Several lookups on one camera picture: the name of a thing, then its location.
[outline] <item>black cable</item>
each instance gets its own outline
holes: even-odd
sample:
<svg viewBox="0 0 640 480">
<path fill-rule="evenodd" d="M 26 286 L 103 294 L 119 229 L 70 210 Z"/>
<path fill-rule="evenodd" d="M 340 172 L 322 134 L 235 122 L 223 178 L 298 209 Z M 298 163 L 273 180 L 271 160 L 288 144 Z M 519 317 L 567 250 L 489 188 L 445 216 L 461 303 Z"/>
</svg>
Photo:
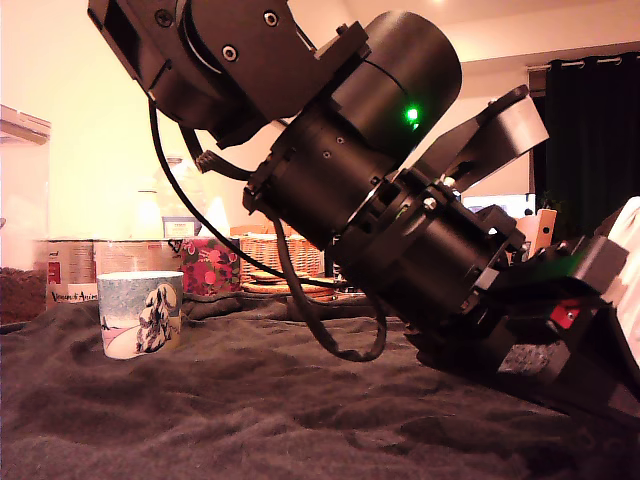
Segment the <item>black cable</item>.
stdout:
<svg viewBox="0 0 640 480">
<path fill-rule="evenodd" d="M 311 333 L 318 343 L 320 343 L 320 345 L 322 345 L 322 347 L 329 353 L 343 360 L 349 360 L 351 362 L 370 362 L 378 358 L 384 351 L 387 341 L 387 317 L 378 299 L 365 292 L 376 312 L 376 322 L 378 323 L 376 339 L 371 349 L 364 354 L 361 354 L 356 350 L 340 350 L 338 343 L 331 333 L 329 333 L 325 328 L 322 320 L 320 320 L 317 314 L 317 311 L 302 289 L 302 285 L 300 284 L 301 280 L 296 275 L 293 264 L 291 263 L 289 248 L 287 246 L 287 238 L 284 234 L 280 218 L 269 209 L 264 213 L 267 218 L 273 222 L 273 226 L 276 230 L 280 264 L 282 265 L 282 271 L 286 276 L 287 284 L 289 285 L 289 290 L 291 291 L 291 296 L 294 299 L 295 306 L 299 310 L 297 313 L 302 316 L 303 321 L 307 324 L 309 330 L 311 330 Z"/>
<path fill-rule="evenodd" d="M 180 184 L 176 180 L 176 177 L 173 175 L 171 168 L 169 168 L 169 163 L 167 162 L 167 158 L 164 156 L 164 152 L 162 150 L 162 141 L 160 140 L 160 130 L 158 128 L 158 112 L 156 111 L 156 106 L 153 103 L 153 100 L 151 99 L 149 99 L 149 120 L 151 122 L 151 136 L 153 137 L 153 146 L 156 150 L 156 155 L 158 156 L 158 160 L 160 161 L 160 166 L 162 167 L 162 170 L 164 171 L 164 174 L 166 175 L 167 180 L 169 180 L 169 183 L 173 187 L 173 190 L 176 192 L 176 195 L 178 195 L 182 203 L 184 203 L 185 207 L 187 207 L 187 209 L 191 212 L 191 214 L 200 223 L 202 223 L 205 227 L 207 227 L 209 231 L 213 233 L 213 235 L 218 240 L 220 240 L 220 242 L 225 247 L 227 247 L 232 252 L 235 252 L 240 258 L 249 262 L 251 265 L 259 268 L 260 270 L 264 270 L 265 272 L 270 273 L 271 275 L 275 275 L 276 277 L 286 279 L 285 275 L 282 272 L 279 272 L 278 270 L 275 270 L 253 259 L 249 255 L 244 253 L 242 250 L 240 250 L 238 247 L 236 247 L 233 244 L 233 242 L 231 242 L 227 237 L 225 237 L 218 230 L 216 230 L 216 228 L 213 225 L 211 225 L 211 223 L 206 219 L 206 217 L 198 211 L 195 205 L 191 203 L 191 201 L 189 200 L 189 197 L 187 197 L 187 195 L 184 193 L 184 191 L 180 187 Z M 329 288 L 340 288 L 347 285 L 345 282 L 322 282 L 319 280 L 312 280 L 312 279 L 304 279 L 302 280 L 302 282 L 308 285 L 316 285 L 319 287 L 329 287 Z"/>
<path fill-rule="evenodd" d="M 200 140 L 198 140 L 195 130 L 180 125 L 180 133 L 182 133 L 184 143 L 187 145 L 189 154 L 195 162 L 196 159 L 203 153 L 202 146 L 200 145 Z"/>
<path fill-rule="evenodd" d="M 189 154 L 191 155 L 191 158 L 193 158 L 193 163 L 196 164 L 200 173 L 216 172 L 233 180 L 240 180 L 243 182 L 249 180 L 249 177 L 253 172 L 236 167 L 211 150 L 203 152 L 200 140 L 198 140 L 195 130 L 180 125 L 180 132 L 182 133 L 184 143 L 189 149 Z"/>
</svg>

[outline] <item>red label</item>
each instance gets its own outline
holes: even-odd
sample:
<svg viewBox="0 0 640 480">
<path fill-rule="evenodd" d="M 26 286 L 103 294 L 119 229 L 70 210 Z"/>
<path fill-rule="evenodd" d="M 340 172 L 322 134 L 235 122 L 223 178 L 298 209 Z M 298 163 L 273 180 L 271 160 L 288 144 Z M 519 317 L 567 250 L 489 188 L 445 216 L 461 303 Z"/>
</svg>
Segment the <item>red label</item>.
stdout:
<svg viewBox="0 0 640 480">
<path fill-rule="evenodd" d="M 60 262 L 49 262 L 47 283 L 55 283 L 60 285 Z"/>
</svg>

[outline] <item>ceiling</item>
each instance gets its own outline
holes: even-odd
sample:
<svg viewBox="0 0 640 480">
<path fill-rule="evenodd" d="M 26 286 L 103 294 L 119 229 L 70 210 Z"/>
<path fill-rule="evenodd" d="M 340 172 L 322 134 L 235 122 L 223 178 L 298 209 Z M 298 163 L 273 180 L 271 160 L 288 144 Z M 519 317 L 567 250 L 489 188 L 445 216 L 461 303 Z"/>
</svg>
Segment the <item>ceiling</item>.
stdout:
<svg viewBox="0 0 640 480">
<path fill-rule="evenodd" d="M 363 25 L 387 10 L 418 13 L 436 25 L 526 14 L 611 0 L 342 0 Z"/>
</svg>

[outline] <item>dark curtain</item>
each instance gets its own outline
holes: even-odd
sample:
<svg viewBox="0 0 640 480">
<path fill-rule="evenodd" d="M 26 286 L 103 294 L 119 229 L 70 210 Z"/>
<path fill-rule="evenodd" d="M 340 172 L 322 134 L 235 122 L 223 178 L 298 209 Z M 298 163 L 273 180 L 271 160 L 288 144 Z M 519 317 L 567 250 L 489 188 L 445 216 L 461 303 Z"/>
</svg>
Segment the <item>dark curtain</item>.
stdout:
<svg viewBox="0 0 640 480">
<path fill-rule="evenodd" d="M 547 203 L 556 233 L 591 234 L 630 197 L 640 195 L 640 60 L 552 62 L 545 116 Z"/>
</svg>

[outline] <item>black robotic arm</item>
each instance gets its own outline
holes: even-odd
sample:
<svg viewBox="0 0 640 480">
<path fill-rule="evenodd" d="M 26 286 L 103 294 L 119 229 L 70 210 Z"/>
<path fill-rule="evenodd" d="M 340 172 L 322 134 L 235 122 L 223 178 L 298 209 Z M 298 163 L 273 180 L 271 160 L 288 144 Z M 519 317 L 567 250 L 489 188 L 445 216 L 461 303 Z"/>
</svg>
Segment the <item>black robotic arm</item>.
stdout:
<svg viewBox="0 0 640 480">
<path fill-rule="evenodd" d="M 640 371 L 602 298 L 628 252 L 594 237 L 509 262 L 523 251 L 515 220 L 456 196 L 547 138 L 526 86 L 399 170 L 462 83 L 453 47 L 418 15 L 343 25 L 321 50 L 285 0 L 90 0 L 89 16 L 186 139 L 207 130 L 225 148 L 296 116 L 255 172 L 229 170 L 248 177 L 244 205 L 328 249 L 407 324 L 420 361 L 640 427 Z"/>
</svg>

